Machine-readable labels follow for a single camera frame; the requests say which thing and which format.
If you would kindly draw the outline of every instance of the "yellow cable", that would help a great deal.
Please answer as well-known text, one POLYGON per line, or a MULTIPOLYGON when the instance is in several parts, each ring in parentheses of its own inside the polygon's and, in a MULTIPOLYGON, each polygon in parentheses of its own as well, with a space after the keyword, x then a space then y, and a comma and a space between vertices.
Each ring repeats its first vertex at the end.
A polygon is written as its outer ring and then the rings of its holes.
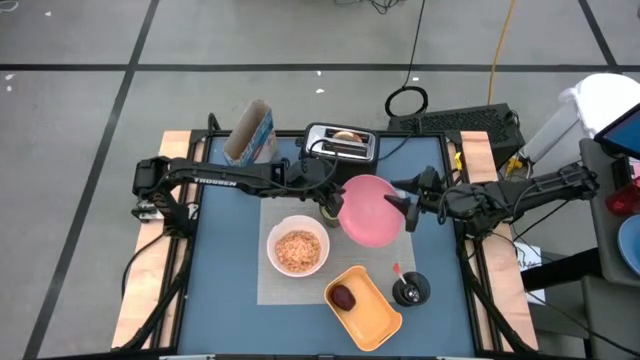
POLYGON ((493 75, 496 72, 496 64, 498 63, 498 56, 500 56, 500 50, 502 49, 502 41, 504 40, 504 35, 507 33, 509 21, 511 21, 511 13, 513 13, 513 8, 515 7, 515 5, 516 0, 511 0, 511 5, 509 5, 509 12, 507 13, 507 18, 504 20, 504 26, 502 27, 502 33, 500 34, 500 41, 498 41, 496 55, 493 57, 493 64, 491 64, 491 77, 489 77, 489 98, 487 99, 487 105, 491 105, 491 99, 493 98, 493 75))

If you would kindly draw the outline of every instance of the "plum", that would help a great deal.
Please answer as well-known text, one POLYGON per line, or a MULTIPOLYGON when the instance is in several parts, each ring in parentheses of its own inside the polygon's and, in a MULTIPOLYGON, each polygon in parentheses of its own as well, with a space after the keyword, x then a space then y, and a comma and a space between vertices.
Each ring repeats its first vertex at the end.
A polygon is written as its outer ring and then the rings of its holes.
POLYGON ((344 285, 334 286, 329 296, 331 297, 331 301, 344 311, 349 311, 356 305, 356 298, 353 297, 351 291, 344 285))

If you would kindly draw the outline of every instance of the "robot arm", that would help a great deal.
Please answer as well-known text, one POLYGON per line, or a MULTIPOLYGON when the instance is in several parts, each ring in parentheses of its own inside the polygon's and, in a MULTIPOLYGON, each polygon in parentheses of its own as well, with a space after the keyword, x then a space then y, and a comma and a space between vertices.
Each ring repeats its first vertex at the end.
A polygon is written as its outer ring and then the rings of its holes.
POLYGON ((507 180, 462 184, 444 189, 438 172, 427 167, 409 180, 392 181, 393 186, 418 195, 416 202, 409 198, 385 195, 406 218, 406 230, 414 231, 420 213, 438 214, 462 220, 467 233, 484 238, 506 219, 517 220, 527 210, 554 200, 591 199, 598 189, 596 174, 576 163, 562 169, 512 182, 507 180))
POLYGON ((326 160, 305 158, 293 165, 289 161, 232 167, 194 162, 164 156, 138 162, 133 193, 151 202, 164 216, 165 230, 178 237, 192 235, 195 220, 186 205, 178 203, 171 190, 182 184, 204 184, 238 188, 258 197, 312 199, 337 216, 342 207, 343 190, 331 181, 334 166, 326 160))

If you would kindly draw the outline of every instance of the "orange tray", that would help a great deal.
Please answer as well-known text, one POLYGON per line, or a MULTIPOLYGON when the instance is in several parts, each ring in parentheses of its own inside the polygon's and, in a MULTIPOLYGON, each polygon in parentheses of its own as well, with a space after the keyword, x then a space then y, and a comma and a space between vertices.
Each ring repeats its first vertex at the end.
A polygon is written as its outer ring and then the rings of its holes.
POLYGON ((393 310, 362 265, 350 267, 327 285, 324 301, 362 351, 377 349, 402 325, 402 315, 393 310), (338 284, 346 286, 356 299, 356 305, 350 311, 344 311, 331 302, 330 290, 338 284))

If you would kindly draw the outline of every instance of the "monitor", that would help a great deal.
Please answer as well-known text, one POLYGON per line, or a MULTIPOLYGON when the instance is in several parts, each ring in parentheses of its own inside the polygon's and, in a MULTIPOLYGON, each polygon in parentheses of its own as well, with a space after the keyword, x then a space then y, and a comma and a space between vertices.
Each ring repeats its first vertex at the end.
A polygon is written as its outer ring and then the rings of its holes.
POLYGON ((640 159, 640 104, 596 134, 594 140, 607 149, 640 159))

